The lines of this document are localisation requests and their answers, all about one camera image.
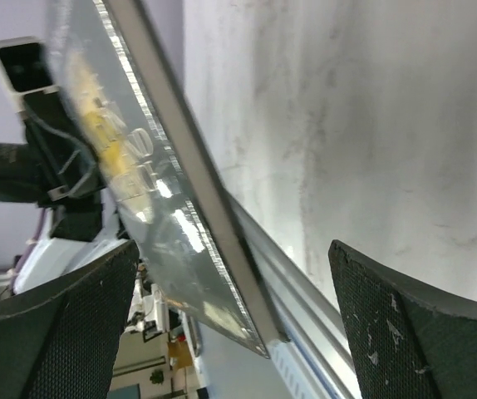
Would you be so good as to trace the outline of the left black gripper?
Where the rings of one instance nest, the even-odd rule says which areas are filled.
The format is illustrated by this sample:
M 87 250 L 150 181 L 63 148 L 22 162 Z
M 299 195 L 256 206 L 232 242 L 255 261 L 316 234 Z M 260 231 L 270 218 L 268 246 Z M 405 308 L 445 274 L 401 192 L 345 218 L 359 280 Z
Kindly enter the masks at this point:
M 0 142 L 0 202 L 73 207 L 105 188 L 94 150 L 59 93 L 22 97 L 28 144 Z

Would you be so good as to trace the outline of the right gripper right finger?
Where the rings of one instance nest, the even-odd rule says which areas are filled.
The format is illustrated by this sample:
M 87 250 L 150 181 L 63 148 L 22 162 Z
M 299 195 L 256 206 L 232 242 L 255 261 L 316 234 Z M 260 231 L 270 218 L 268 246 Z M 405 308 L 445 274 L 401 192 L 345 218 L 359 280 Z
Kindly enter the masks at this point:
M 332 280 L 364 398 L 477 398 L 477 302 L 339 240 Z

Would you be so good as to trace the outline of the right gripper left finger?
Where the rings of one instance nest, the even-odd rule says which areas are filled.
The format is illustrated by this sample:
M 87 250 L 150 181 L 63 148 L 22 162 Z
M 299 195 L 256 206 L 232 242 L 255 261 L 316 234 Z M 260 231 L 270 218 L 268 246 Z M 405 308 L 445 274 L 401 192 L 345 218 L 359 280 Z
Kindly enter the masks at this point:
M 135 286 L 128 241 L 0 301 L 0 398 L 105 398 Z

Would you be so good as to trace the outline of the black Moon and Sixpence book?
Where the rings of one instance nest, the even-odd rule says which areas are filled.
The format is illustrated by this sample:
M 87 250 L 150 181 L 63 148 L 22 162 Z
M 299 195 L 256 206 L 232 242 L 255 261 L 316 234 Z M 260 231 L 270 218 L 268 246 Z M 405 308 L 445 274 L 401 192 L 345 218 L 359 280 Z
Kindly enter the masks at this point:
M 47 63 L 166 300 L 266 357 L 283 323 L 143 2 L 49 2 Z

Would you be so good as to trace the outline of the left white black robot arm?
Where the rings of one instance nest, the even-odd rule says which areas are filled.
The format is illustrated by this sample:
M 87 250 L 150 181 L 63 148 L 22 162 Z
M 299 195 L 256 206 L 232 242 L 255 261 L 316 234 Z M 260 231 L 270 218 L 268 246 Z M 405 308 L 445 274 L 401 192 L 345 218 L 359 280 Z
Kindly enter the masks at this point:
M 25 141 L 0 142 L 0 202 L 34 204 L 41 211 L 34 235 L 7 271 L 9 292 L 19 294 L 81 268 L 128 235 L 118 214 L 103 218 L 106 185 L 99 161 L 58 91 L 15 91 L 10 97 Z

